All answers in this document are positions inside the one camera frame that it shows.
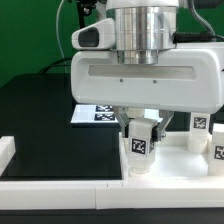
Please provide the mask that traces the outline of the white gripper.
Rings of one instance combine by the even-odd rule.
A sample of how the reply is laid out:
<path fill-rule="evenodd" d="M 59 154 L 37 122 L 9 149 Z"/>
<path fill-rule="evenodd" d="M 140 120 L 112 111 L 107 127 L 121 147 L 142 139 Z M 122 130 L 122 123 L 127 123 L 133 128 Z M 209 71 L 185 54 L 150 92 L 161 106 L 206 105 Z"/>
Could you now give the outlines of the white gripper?
<path fill-rule="evenodd" d="M 74 32 L 71 40 L 78 50 L 71 63 L 73 97 L 82 104 L 115 106 L 124 138 L 127 107 L 160 110 L 162 121 L 152 129 L 152 141 L 158 142 L 173 111 L 213 114 L 224 106 L 224 42 L 180 43 L 149 65 L 118 62 L 111 18 Z"/>

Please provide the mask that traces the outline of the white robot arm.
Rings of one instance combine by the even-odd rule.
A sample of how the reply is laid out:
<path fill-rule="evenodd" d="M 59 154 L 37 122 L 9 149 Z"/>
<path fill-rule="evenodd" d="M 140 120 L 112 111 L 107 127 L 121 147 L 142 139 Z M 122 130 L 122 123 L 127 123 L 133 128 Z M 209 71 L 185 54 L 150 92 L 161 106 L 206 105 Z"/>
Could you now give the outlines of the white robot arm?
<path fill-rule="evenodd" d="M 214 114 L 224 106 L 224 42 L 214 32 L 178 33 L 193 0 L 107 0 L 98 22 L 72 34 L 78 52 L 71 90 L 83 104 L 112 105 L 124 131 L 126 107 L 157 109 L 161 139 L 175 111 Z"/>

